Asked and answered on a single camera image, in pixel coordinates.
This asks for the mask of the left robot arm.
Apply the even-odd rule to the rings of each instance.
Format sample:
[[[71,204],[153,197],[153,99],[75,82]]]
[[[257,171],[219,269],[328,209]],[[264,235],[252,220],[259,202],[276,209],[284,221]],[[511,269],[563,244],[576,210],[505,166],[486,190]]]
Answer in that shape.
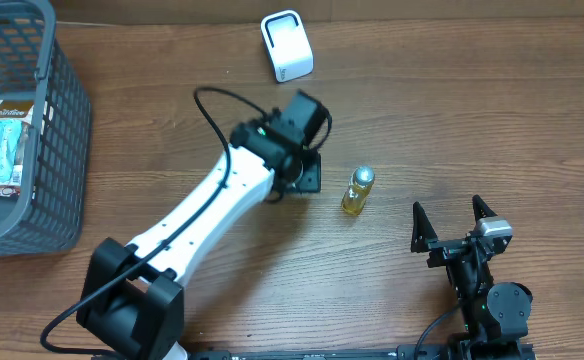
[[[184,359],[185,288],[228,229],[272,193],[317,193],[322,141],[332,117],[297,91],[282,110],[261,112],[221,140],[204,180],[159,223],[127,244],[107,238],[91,256],[79,325],[107,359]]]

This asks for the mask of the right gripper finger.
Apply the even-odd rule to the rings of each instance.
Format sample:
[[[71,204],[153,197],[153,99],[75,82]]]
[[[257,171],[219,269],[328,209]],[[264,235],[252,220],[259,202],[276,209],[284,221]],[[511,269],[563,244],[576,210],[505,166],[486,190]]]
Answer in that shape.
[[[428,252],[430,245],[438,241],[438,236],[419,202],[412,206],[413,230],[410,250],[413,253]]]
[[[474,219],[476,222],[484,218],[497,216],[497,214],[487,205],[487,203],[478,194],[472,197],[472,207]]]

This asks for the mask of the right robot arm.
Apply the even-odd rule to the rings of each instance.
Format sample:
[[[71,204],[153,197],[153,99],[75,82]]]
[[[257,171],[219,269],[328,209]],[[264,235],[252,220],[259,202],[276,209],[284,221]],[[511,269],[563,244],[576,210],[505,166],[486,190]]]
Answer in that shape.
[[[488,262],[507,249],[513,229],[478,195],[472,197],[475,226],[463,237],[438,238],[418,202],[412,206],[413,230],[410,250],[426,253],[430,268],[443,267],[454,288],[457,304],[423,331],[410,354],[413,359],[533,359],[531,345],[521,342],[528,335],[533,295],[517,282],[496,283]],[[431,331],[459,312],[464,331],[448,337],[443,345],[427,350]]]

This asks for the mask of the yellow drink bottle silver cap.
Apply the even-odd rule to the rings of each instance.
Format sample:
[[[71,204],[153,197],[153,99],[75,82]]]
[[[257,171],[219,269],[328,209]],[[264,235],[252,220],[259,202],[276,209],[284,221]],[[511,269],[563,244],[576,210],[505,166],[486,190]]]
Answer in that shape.
[[[359,166],[352,173],[348,188],[341,201],[342,209],[351,215],[359,215],[375,182],[375,172],[367,165]]]

